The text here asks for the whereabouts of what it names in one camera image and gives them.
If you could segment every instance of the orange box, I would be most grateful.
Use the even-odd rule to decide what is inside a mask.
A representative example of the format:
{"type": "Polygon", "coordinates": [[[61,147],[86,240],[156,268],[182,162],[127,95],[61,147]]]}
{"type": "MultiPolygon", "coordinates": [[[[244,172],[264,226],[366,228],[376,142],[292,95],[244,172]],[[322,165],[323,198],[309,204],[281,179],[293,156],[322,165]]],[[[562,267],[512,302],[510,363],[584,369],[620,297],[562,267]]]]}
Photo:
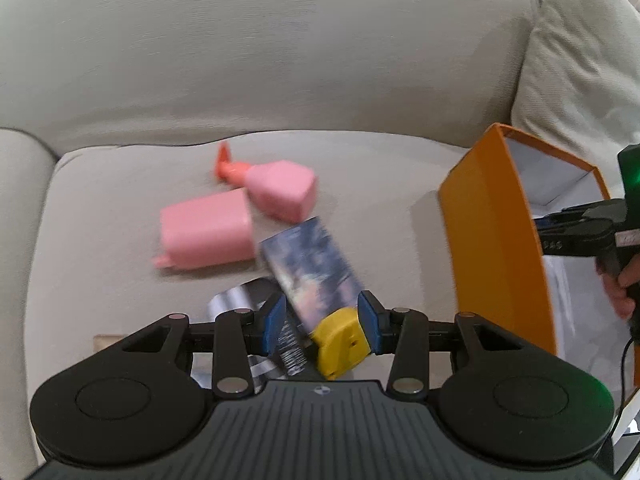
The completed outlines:
{"type": "Polygon", "coordinates": [[[543,256],[533,222],[608,199],[600,171],[515,128],[493,124],[451,170],[438,198],[459,310],[480,314],[571,362],[619,399],[628,327],[610,307],[593,258],[543,256]]]}

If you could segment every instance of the pink spray bottle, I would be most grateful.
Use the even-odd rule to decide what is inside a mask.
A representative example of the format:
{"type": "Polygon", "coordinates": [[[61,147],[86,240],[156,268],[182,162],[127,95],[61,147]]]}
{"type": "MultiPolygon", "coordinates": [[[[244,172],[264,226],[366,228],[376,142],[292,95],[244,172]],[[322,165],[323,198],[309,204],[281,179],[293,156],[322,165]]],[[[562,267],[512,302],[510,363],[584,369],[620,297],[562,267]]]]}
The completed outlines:
{"type": "Polygon", "coordinates": [[[245,187],[252,202],[269,216],[297,224],[316,204],[316,174],[289,160],[252,166],[232,162],[227,142],[220,144],[214,174],[236,187],[245,187]]]}

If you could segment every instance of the pink bottle body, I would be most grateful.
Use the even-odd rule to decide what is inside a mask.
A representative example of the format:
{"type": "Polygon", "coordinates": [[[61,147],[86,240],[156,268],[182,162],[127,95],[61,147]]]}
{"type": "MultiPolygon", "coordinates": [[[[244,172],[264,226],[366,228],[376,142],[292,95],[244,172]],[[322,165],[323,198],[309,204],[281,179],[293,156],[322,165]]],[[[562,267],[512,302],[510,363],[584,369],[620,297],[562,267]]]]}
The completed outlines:
{"type": "Polygon", "coordinates": [[[244,185],[256,207],[292,224],[304,221],[316,204],[316,174],[289,160],[252,166],[244,185]]]}
{"type": "Polygon", "coordinates": [[[157,268],[199,269],[255,258],[244,189],[165,207],[160,221],[164,254],[154,259],[157,268]]]}

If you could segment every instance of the sofa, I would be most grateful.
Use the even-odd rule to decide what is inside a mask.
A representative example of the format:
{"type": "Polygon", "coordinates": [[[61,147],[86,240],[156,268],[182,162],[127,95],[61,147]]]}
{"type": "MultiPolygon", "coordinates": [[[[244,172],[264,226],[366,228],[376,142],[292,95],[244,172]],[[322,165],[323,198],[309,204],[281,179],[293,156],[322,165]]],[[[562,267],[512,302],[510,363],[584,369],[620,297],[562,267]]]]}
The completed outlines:
{"type": "MultiPolygon", "coordinates": [[[[319,177],[318,215],[387,306],[448,320],[436,190],[509,122],[540,0],[0,0],[0,477],[38,463],[29,399],[256,262],[162,272],[159,211],[228,189],[221,139],[319,177]]],[[[286,226],[254,211],[256,237],[286,226]]],[[[385,381],[369,357],[352,378],[385,381]]],[[[446,358],[434,357],[434,381],[446,358]]]]}

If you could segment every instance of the person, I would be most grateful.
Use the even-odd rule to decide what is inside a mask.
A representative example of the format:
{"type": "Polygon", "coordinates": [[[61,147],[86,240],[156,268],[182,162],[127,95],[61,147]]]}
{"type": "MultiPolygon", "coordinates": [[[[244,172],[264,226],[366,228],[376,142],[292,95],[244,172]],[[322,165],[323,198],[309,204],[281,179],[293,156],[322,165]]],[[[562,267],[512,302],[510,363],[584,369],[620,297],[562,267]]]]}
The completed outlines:
{"type": "Polygon", "coordinates": [[[622,269],[617,279],[604,272],[597,262],[596,272],[602,279],[604,291],[613,306],[613,310],[619,317],[628,320],[634,312],[636,302],[626,295],[626,288],[640,282],[640,253],[631,258],[631,261],[622,269]]]}

